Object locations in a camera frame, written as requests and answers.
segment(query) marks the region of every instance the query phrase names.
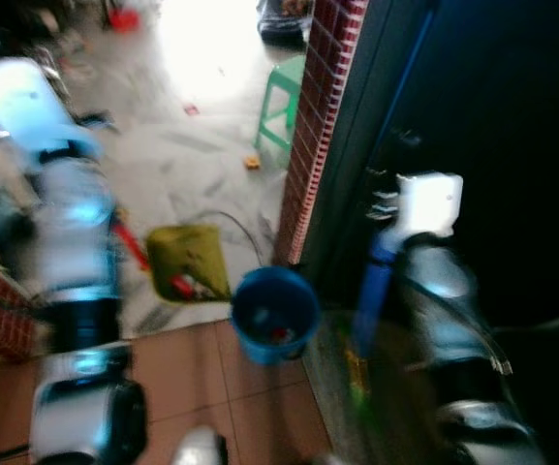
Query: white marble floor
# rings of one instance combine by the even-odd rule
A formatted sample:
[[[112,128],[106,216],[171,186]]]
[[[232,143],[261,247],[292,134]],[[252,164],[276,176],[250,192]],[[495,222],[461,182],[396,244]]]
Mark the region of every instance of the white marble floor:
[[[262,43],[256,0],[138,4],[138,31],[105,32],[87,19],[78,26],[88,47],[70,57],[71,69],[90,65],[84,68],[93,73],[66,75],[73,105],[79,112],[109,110],[121,131],[99,134],[106,149],[103,170],[140,241],[158,226],[217,224],[235,289],[259,260],[236,224],[206,213],[231,214],[253,235],[263,261],[269,260],[272,243],[261,224],[260,207],[267,186],[281,176],[285,156],[269,146],[261,154],[262,168],[255,171],[246,170],[243,159],[255,153],[251,140],[272,66],[298,51]],[[199,114],[187,114],[184,109],[190,105]],[[275,192],[273,196],[281,195],[281,189]],[[268,204],[271,211],[265,215],[277,216],[280,202],[264,202]],[[163,303],[130,258],[121,273],[124,337],[229,315],[227,302]]]

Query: black cable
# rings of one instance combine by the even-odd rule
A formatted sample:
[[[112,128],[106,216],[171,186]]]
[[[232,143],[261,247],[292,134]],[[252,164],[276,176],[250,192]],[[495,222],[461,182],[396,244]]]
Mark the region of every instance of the black cable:
[[[22,446],[17,446],[15,448],[7,449],[7,450],[0,450],[0,462],[24,455],[28,451],[29,451],[28,444],[23,444]]]
[[[227,212],[222,211],[222,210],[206,210],[206,211],[203,211],[202,213],[200,213],[198,215],[195,215],[192,218],[189,218],[184,223],[192,223],[193,221],[199,220],[200,218],[203,218],[204,216],[208,216],[208,215],[223,215],[227,218],[230,218],[245,233],[245,235],[249,238],[249,241],[251,242],[251,245],[253,245],[253,248],[256,252],[256,256],[258,257],[258,263],[260,264],[260,266],[264,266],[264,260],[262,258],[262,252],[260,251],[260,246],[258,245],[258,242],[253,237],[253,235],[244,226],[242,226],[242,223],[240,223],[230,213],[227,213]]]

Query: blue bucket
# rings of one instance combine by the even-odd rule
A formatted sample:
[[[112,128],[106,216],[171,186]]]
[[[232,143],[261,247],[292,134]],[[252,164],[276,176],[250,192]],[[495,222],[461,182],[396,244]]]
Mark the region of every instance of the blue bucket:
[[[300,357],[320,324],[311,286],[281,266],[245,275],[232,298],[232,324],[247,356],[262,364]]]

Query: green plastic stool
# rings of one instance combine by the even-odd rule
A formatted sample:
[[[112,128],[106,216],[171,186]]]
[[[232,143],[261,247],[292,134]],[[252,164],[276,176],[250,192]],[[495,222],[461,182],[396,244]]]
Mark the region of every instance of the green plastic stool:
[[[302,74],[305,70],[305,55],[295,56],[283,63],[276,65],[266,84],[266,93],[264,95],[264,103],[262,104],[262,112],[260,113],[260,125],[258,126],[258,134],[254,146],[260,149],[262,136],[266,136],[285,151],[289,152],[292,147],[292,136],[294,133],[294,125],[296,121],[296,110],[298,108],[298,96],[300,95],[300,83],[302,82]],[[268,113],[268,104],[270,103],[270,95],[272,89],[279,87],[290,95],[288,106]],[[286,126],[288,128],[288,137],[286,139],[273,133],[266,127],[266,123],[286,113]]]

